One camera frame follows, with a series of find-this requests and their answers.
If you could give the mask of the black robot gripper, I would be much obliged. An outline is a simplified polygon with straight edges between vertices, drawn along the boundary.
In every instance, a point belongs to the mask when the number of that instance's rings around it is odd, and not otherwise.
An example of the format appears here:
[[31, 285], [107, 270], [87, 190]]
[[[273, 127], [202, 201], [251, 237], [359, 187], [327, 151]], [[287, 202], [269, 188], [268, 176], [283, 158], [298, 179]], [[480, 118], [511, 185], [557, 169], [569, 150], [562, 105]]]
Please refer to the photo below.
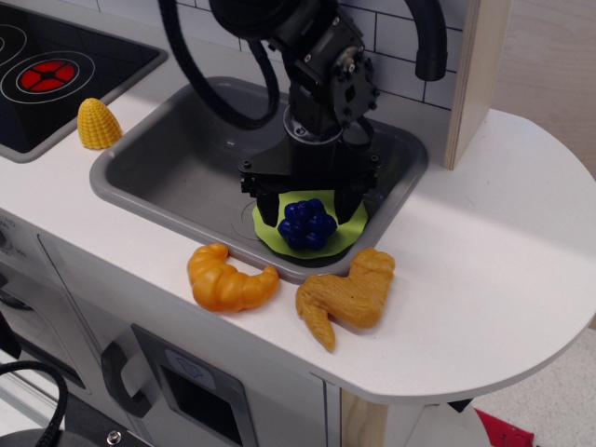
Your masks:
[[358, 124], [364, 142], [344, 139], [342, 129], [316, 135], [300, 124], [286, 109], [282, 124], [285, 136], [273, 147], [238, 164], [241, 190], [257, 197], [263, 222], [278, 225], [279, 194], [290, 191], [334, 192], [337, 223], [351, 220], [366, 192], [377, 183], [382, 158], [371, 151], [374, 130], [365, 118]]

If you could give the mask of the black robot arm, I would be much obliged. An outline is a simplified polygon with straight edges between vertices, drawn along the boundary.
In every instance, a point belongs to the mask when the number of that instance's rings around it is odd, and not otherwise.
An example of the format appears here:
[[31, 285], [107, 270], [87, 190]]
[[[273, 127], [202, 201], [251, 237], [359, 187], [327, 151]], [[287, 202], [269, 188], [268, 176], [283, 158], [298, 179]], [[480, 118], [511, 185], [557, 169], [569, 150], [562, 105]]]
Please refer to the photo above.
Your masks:
[[361, 31], [335, 1], [213, 1], [210, 8], [229, 33], [279, 51], [291, 81], [285, 136], [239, 165], [243, 192], [276, 226], [280, 195], [330, 190], [339, 224], [348, 222], [382, 164], [364, 117], [378, 90]]

